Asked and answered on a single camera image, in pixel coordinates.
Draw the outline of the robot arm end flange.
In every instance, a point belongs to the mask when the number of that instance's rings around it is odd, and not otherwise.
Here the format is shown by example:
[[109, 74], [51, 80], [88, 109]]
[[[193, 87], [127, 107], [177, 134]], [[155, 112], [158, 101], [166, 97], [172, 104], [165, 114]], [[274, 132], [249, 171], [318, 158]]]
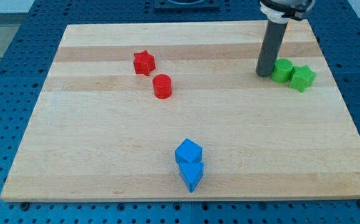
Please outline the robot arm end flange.
[[260, 10], [268, 20], [286, 24], [290, 20], [302, 21], [312, 11], [315, 0], [259, 0]]

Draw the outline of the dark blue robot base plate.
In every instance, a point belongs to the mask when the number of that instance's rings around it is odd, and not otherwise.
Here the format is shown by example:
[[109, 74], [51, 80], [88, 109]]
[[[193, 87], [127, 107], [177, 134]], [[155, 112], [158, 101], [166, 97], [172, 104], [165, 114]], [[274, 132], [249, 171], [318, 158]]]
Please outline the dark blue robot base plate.
[[155, 11], [219, 9], [221, 0], [153, 0]]

